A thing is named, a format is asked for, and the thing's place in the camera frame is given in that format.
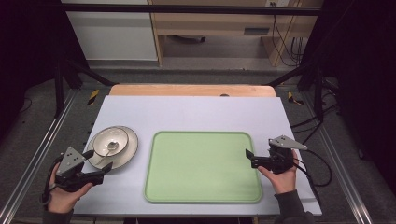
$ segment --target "wire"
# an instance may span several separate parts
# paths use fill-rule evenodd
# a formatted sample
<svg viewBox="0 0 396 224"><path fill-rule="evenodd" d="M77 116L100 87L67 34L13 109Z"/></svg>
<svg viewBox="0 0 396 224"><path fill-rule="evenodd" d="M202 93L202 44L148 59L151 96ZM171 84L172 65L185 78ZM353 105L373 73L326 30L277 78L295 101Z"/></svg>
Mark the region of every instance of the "wire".
<svg viewBox="0 0 396 224"><path fill-rule="evenodd" d="M323 110L323 113L325 114L326 112L328 112L329 110L331 110L331 109L333 109L334 107L337 107L337 106L338 106L338 104L331 105L331 106L329 106L328 108L324 109L324 110ZM317 119L317 118L318 118L318 116L314 116L314 117L312 117L312 118L310 118L310 119L307 119L307 120L305 120L305 121L303 121L303 122L300 122L300 123L291 125L290 127L293 129L293 128L296 128L296 127L305 125L305 124L307 124L307 123L309 123L309 122L311 122L312 120Z"/></svg>
<svg viewBox="0 0 396 224"><path fill-rule="evenodd" d="M298 47L297 47L297 53L294 53L294 42L296 42L296 37L294 37L291 40L291 47L290 47L290 51L291 51L291 57L292 59L295 60L296 62L296 66L300 66L301 63L301 59L303 57L302 52L302 46L303 46L303 38L299 37L299 43L298 43Z"/></svg>
<svg viewBox="0 0 396 224"><path fill-rule="evenodd" d="M326 186L330 185L330 183L332 183L332 167L323 158L321 158L316 152L314 152L312 150L309 150L309 149L306 150L306 152L311 153L312 155L316 156L321 161L323 161L323 163L327 166L327 169L329 170L329 180L327 182L325 182L324 184L315 184L315 186L317 186L317 187L326 187Z"/></svg>
<svg viewBox="0 0 396 224"><path fill-rule="evenodd" d="M294 67L295 65L287 64L287 63L285 63L285 61L283 61L282 54L280 53L279 49L277 49L277 47L276 47L275 38L274 38L275 26L276 26L276 16L274 15L274 24L273 24L273 29L272 29L272 33L273 34L272 34L272 38L271 38L272 41L273 41L273 44L274 44L274 48L276 49L276 52L279 55L279 58L280 58L280 60L282 61L283 64L285 64L286 66Z"/></svg>
<svg viewBox="0 0 396 224"><path fill-rule="evenodd" d="M300 161L299 159L295 159L295 158L294 158L294 160L298 161L299 163L301 163L305 167L305 170L306 170L306 165L305 165L305 163L303 161Z"/></svg>
<svg viewBox="0 0 396 224"><path fill-rule="evenodd" d="M304 133L304 132L308 132L311 131L313 129L315 129L318 125L315 125L314 127L311 127L309 129L305 129L305 130L300 130L300 131L294 131L294 133Z"/></svg>
<svg viewBox="0 0 396 224"><path fill-rule="evenodd" d="M289 23L289 27L288 27L288 30L286 31L286 34L287 34L287 33L289 32L289 30L290 30L290 27L291 27L291 24L292 24L292 22L293 22L293 19L294 19L294 15L291 17L291 20L290 20L290 23ZM286 50L286 52L288 53L289 57L296 63L295 65L287 64L287 63L285 63L285 61L283 61L282 55L281 55L280 51L278 50L278 48L276 47L275 35L274 35L274 30L275 30L275 29L276 29L277 33L279 34L279 37L280 37L280 39L282 40L282 44L283 44L283 46L285 47L285 50ZM294 58L290 55L290 53L289 53L289 51L288 51L288 47L287 47L287 45L286 45L286 43L285 43L285 40L283 39L282 35L281 35L280 32L279 32L279 29L277 28L277 24L276 24L276 15L274 15L274 24L273 24L273 29L272 29L272 41L273 41L273 44L274 44L274 48L276 49L276 51L277 51L277 53L278 53L278 55L279 55L279 58L280 58L280 60L282 61L283 64L285 64L286 66L292 66L292 67L298 66L299 63L298 63L297 61L295 61Z"/></svg>
<svg viewBox="0 0 396 224"><path fill-rule="evenodd" d="M46 185L44 186L44 192L40 195L39 201L40 203L45 206L45 209L47 210L47 205L50 202L50 191L53 190L54 188L51 186L50 189L50 177L52 176L52 171L53 168L55 168L56 164L58 162L60 162L62 160L62 158L64 157L64 155L59 156L58 158L56 158L52 165L49 168L49 172L47 174L47 181L46 181Z"/></svg>
<svg viewBox="0 0 396 224"><path fill-rule="evenodd" d="M320 125L323 123L323 121L321 121L317 127L315 127L314 131L308 135L308 137L305 138L305 140L303 141L303 145L305 145L305 143L312 137L312 135L314 135L314 133L319 129Z"/></svg>
<svg viewBox="0 0 396 224"><path fill-rule="evenodd" d="M317 198L318 203L321 205L321 199L320 199L320 197L319 197L319 194L318 194L317 189L315 188L315 184L314 184L314 181L312 180L311 175L310 175L305 169L303 169L301 166L299 166L298 164L293 163L293 165L294 165L295 167L297 167L297 169L301 170L301 171L306 175L306 179L308 180L309 186L311 187L312 192L313 192L314 195L315 195L315 198Z"/></svg>

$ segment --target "floor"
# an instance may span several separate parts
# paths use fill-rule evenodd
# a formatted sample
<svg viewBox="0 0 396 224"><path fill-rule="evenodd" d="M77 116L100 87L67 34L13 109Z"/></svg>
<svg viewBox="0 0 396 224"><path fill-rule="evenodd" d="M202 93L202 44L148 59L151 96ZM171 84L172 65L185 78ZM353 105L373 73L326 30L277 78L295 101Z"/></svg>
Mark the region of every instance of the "floor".
<svg viewBox="0 0 396 224"><path fill-rule="evenodd" d="M292 60L288 59L287 55L284 55L284 59L289 65L292 64ZM293 66L289 65L270 66L259 38L208 37L205 43L200 43L195 39L169 37L162 67L140 64L133 71L128 67L115 70L111 67L95 66L93 69L110 80L123 83L260 85L286 74L293 69ZM101 102L108 94L109 88L86 76L82 76L82 79L84 80L83 88L77 92L71 91L76 95L75 101L62 122L62 128L51 142L50 150L41 161L41 166L31 176L29 183L31 187L21 198L21 205L15 214L15 223L39 223L41 208L35 199L43 188L52 158L70 145L80 150L85 147ZM276 94L282 99L290 124L296 124L313 116L309 103L312 101L312 92L298 92L295 87L297 81L298 78L295 77L276 87ZM15 121L8 138L0 145L1 206L7 203L7 199L19 185L21 176L26 168L30 167L30 161L37 149L42 147L42 140L47 137L47 130L54 121L53 87L53 81L49 80L26 92L25 108ZM91 92L95 89L100 90L100 93L93 105L87 105ZM295 101L290 101L290 93ZM326 104L324 107L336 103L333 95L327 90L323 92L323 101ZM396 223L395 196L384 184L375 166L359 158L356 145L338 112L336 107L329 110L324 124L307 141L307 144L317 149L317 153L328 161L333 169L333 180L330 186L317 188L322 202L323 215L316 217L316 221L319 223L370 223L371 221ZM315 122L295 128L295 139L304 141L312 132L313 127L315 127ZM329 173L323 162L310 155L302 156L316 183L326 182ZM334 162L332 158L337 157L339 159ZM349 199L362 206L354 210L357 207ZM369 219L358 219L356 214L365 211L369 214ZM260 223L272 223L272 220L273 217L261 217ZM76 219L76 223L94 222L121 223L121 220L103 217L83 218L82 220L78 217Z"/></svg>

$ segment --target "green tray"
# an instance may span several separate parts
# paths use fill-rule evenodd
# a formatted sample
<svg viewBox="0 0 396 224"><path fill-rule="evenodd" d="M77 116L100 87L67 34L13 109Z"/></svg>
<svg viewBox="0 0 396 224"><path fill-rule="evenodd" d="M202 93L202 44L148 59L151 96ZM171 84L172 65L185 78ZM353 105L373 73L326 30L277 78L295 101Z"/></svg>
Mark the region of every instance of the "green tray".
<svg viewBox="0 0 396 224"><path fill-rule="evenodd" d="M152 203L255 203L262 197L247 133L159 132L145 187Z"/></svg>

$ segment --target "cabinet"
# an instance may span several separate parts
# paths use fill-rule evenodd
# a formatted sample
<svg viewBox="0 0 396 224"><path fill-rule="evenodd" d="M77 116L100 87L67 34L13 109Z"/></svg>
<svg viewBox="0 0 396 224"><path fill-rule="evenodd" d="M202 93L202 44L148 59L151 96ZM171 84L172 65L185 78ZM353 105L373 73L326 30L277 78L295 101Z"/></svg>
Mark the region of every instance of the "cabinet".
<svg viewBox="0 0 396 224"><path fill-rule="evenodd" d="M63 0L63 3L147 4L146 0ZM92 61L157 61L149 13L67 12L85 57Z"/></svg>

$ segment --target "metal frame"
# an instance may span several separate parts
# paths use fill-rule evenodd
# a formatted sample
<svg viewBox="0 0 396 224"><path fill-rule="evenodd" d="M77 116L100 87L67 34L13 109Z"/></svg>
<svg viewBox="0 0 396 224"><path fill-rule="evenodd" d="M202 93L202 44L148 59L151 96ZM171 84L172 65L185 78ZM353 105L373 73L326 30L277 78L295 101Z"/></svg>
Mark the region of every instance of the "metal frame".
<svg viewBox="0 0 396 224"><path fill-rule="evenodd" d="M295 7L221 7L221 6L175 6L175 5L108 5L108 4L44 4L39 6L41 9L61 9L64 11L81 11L81 12L135 12L135 13L205 13L205 14L245 14L245 15L291 15L291 16L319 16L323 12L321 8L295 8ZM52 122L41 145L32 158L25 173L23 174L18 186L9 197L6 206L0 214L1 223L10 223L14 217L21 201L30 187L35 174L44 160L50 145L57 132L59 131L67 112L76 96L76 91L71 90L65 101L65 108L60 116ZM344 168L339 156L337 155L332 142L324 128L320 134L328 147L328 155L332 165L335 167L337 177L345 192L346 198L352 208L352 211L359 223L372 223L370 215L365 208L364 203L357 190L354 187L347 171Z"/></svg>

